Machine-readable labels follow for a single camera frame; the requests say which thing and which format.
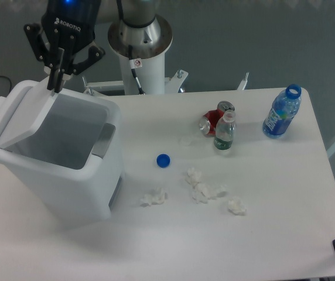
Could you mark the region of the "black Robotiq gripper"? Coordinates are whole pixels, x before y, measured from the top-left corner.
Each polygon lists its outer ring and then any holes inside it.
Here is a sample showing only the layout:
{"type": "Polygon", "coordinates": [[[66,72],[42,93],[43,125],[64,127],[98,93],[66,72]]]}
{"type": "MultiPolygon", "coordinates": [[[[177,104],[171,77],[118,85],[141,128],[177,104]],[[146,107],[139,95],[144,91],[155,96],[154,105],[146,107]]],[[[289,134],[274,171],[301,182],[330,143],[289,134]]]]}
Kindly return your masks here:
{"type": "Polygon", "coordinates": [[[64,78],[77,76],[105,56],[102,47],[92,44],[87,58],[74,62],[75,55],[94,39],[94,26],[100,1],[49,1],[41,24],[26,24],[23,29],[38,61],[48,68],[47,89],[59,93],[64,78]],[[49,46],[43,40],[45,33],[49,46]]]}

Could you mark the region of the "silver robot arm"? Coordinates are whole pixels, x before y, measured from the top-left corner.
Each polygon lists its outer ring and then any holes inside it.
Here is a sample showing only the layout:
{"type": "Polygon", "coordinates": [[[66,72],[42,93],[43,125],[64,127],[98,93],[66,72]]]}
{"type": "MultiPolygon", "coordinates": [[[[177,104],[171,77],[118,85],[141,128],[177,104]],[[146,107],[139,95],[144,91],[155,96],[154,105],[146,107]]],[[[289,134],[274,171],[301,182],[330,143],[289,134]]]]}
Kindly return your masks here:
{"type": "Polygon", "coordinates": [[[95,26],[109,22],[108,43],[119,58],[125,94],[164,94],[165,53],[173,34],[157,7],[157,1],[48,1],[41,22],[24,26],[48,74],[40,92],[59,93],[67,80],[105,56],[95,43],[95,26]]]}

